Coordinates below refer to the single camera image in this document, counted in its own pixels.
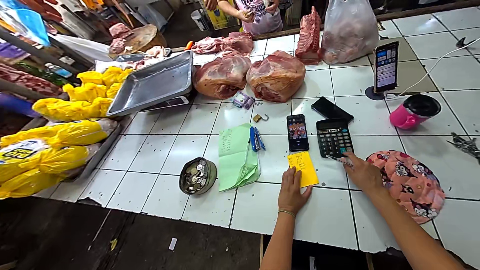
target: wire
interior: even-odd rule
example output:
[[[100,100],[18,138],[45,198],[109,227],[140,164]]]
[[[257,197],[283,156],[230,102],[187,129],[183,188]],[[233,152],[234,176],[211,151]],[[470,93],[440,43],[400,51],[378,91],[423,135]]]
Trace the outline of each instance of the wire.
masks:
[[[473,43],[475,43],[475,42],[477,42],[477,41],[479,41],[479,40],[480,40],[480,37],[477,38],[477,39],[475,39],[474,41],[468,43],[467,45],[461,47],[461,48],[458,48],[458,49],[455,49],[455,50],[453,50],[453,51],[451,51],[451,52],[446,53],[444,56],[440,57],[439,60],[437,60],[437,62],[435,63],[435,65],[433,65],[433,67],[432,67],[418,82],[416,82],[414,85],[410,86],[409,88],[405,89],[402,93],[398,94],[397,96],[394,96],[393,98],[388,98],[387,96],[385,96],[385,99],[386,99],[386,100],[394,100],[394,99],[396,99],[396,98],[403,97],[402,95],[403,95],[405,92],[407,92],[410,88],[416,86],[416,85],[419,84],[423,79],[425,79],[425,77],[428,76],[428,74],[430,74],[430,71],[432,71],[432,70],[435,68],[435,66],[438,64],[438,62],[440,62],[441,59],[443,59],[445,56],[449,55],[449,54],[452,53],[452,52],[456,52],[456,51],[458,51],[458,50],[465,49],[466,47],[472,45]]]

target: black lid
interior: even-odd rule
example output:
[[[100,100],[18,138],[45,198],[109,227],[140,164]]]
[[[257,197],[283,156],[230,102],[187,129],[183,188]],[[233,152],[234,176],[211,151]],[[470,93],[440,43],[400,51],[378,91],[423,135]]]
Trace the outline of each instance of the black lid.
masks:
[[[437,115],[442,109],[436,99],[421,94],[410,96],[403,102],[403,107],[409,109],[416,115],[424,117]]]

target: phone stand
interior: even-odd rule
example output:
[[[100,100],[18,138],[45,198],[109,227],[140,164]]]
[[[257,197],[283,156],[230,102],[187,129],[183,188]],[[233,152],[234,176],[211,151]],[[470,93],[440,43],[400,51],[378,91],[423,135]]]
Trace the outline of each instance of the phone stand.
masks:
[[[383,100],[385,99],[385,94],[383,92],[375,93],[373,91],[373,86],[365,89],[365,95],[372,100]]]

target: pen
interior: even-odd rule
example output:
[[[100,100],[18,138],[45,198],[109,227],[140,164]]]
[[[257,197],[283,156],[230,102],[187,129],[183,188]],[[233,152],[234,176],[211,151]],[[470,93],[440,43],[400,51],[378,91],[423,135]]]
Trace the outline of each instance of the pen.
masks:
[[[337,159],[337,158],[332,157],[332,156],[330,156],[330,155],[327,155],[327,158],[333,159],[333,160],[335,160],[335,161],[338,161],[338,162],[340,162],[340,163],[342,163],[342,164],[348,165],[348,166],[350,166],[350,167],[353,168],[353,164],[350,164],[350,163],[348,163],[348,162],[342,161],[341,159]]]

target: white tiled counter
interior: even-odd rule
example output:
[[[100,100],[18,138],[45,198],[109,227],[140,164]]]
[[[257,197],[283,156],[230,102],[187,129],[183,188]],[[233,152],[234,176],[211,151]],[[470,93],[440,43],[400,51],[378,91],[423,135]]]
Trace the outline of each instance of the white tiled counter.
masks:
[[[437,58],[455,49],[459,38],[466,42],[480,37],[480,9],[467,8],[382,22],[387,40],[400,42],[398,64],[401,92],[422,78]],[[275,50],[293,54],[298,35],[258,40],[252,61]],[[327,97],[354,115],[349,125],[358,156],[379,150],[399,150],[427,164],[446,192],[444,209],[422,227],[443,245],[480,268],[480,165],[446,142],[450,133],[465,137],[480,135],[480,42],[440,61],[431,75],[411,89],[428,92],[442,111],[413,131],[398,130],[389,113],[401,100],[373,101],[364,95],[373,85],[369,57],[336,66],[307,66],[304,84],[286,103],[256,100],[250,110],[229,100],[198,96],[193,105],[137,113],[105,156],[90,179],[60,183],[37,196],[75,202],[91,198],[102,207],[142,212],[148,215],[212,224],[256,233],[272,233],[277,212],[281,175],[288,168],[286,117],[303,113],[306,118],[310,155],[320,183],[297,218],[295,238],[368,252],[398,248],[385,221],[366,196],[348,179],[340,164],[320,157],[315,123],[323,117],[311,110],[320,96]],[[204,64],[215,55],[198,55]],[[252,95],[250,86],[245,90]],[[252,116],[268,114],[266,122]],[[237,190],[212,189],[188,196],[178,189],[179,173],[189,160],[205,157],[218,165],[218,132],[251,122],[266,146],[260,151],[262,175],[258,182]]]

